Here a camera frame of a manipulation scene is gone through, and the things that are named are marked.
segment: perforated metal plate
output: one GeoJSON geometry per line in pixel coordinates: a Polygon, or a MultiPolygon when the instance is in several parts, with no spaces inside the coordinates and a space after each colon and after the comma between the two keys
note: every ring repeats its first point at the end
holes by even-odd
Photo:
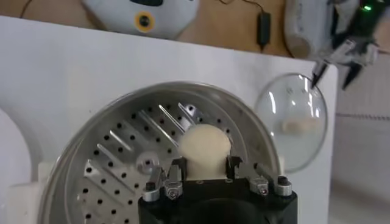
{"type": "Polygon", "coordinates": [[[167,169],[180,156],[177,142],[194,124],[220,128],[231,155],[279,172],[267,131],[238,99],[206,85],[167,83],[122,97],[82,128],[49,180],[41,223],[138,223],[152,167],[167,169]]]}

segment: metal clip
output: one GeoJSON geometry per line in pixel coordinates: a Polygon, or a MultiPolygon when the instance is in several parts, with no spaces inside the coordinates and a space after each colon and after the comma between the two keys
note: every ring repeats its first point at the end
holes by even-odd
{"type": "Polygon", "coordinates": [[[152,175],[143,189],[142,199],[147,202],[160,199],[160,188],[164,178],[164,170],[160,166],[153,168],[152,175]]]}
{"type": "Polygon", "coordinates": [[[175,200],[183,194],[182,175],[178,165],[172,165],[169,169],[168,178],[164,181],[165,195],[175,200]]]}

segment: glass lid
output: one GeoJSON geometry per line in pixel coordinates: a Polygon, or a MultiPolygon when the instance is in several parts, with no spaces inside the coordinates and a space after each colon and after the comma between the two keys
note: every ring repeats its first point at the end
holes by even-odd
{"type": "Polygon", "coordinates": [[[272,81],[260,94],[255,111],[274,141],[286,172],[307,166],[322,147],[327,131],[325,100],[300,74],[272,81]]]}

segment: white plastic object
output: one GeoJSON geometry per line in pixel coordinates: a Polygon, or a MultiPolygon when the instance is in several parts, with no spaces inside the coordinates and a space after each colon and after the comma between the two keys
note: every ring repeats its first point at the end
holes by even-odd
{"type": "Polygon", "coordinates": [[[229,138],[219,128],[208,124],[191,127],[179,141],[179,152],[187,159],[188,179],[226,178],[230,148],[229,138]]]}
{"type": "Polygon", "coordinates": [[[287,0],[284,35],[295,58],[315,58],[330,42],[332,5],[328,0],[287,0]]]}
{"type": "Polygon", "coordinates": [[[31,157],[16,124],[0,110],[0,223],[7,220],[8,187],[31,181],[31,157]]]}
{"type": "Polygon", "coordinates": [[[174,39],[196,17],[199,0],[165,0],[160,6],[148,6],[130,0],[83,0],[109,31],[174,39]],[[140,30],[138,15],[149,17],[150,30],[140,30]]]}

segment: black cable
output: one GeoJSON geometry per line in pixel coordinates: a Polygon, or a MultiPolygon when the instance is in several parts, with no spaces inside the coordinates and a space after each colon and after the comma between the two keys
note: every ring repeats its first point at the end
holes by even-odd
{"type": "MultiPolygon", "coordinates": [[[[225,0],[219,0],[222,4],[224,5],[229,5],[230,3],[232,3],[233,1],[235,0],[230,0],[230,1],[225,1],[225,0]]],[[[264,11],[263,9],[263,6],[260,5],[260,3],[258,3],[256,0],[242,0],[244,2],[247,2],[247,3],[250,3],[250,4],[254,4],[254,5],[257,5],[259,6],[259,8],[261,9],[261,12],[264,11]]]]}
{"type": "Polygon", "coordinates": [[[24,14],[26,13],[27,8],[29,7],[32,0],[28,0],[25,5],[23,6],[22,12],[20,13],[19,18],[23,18],[24,14]]]}

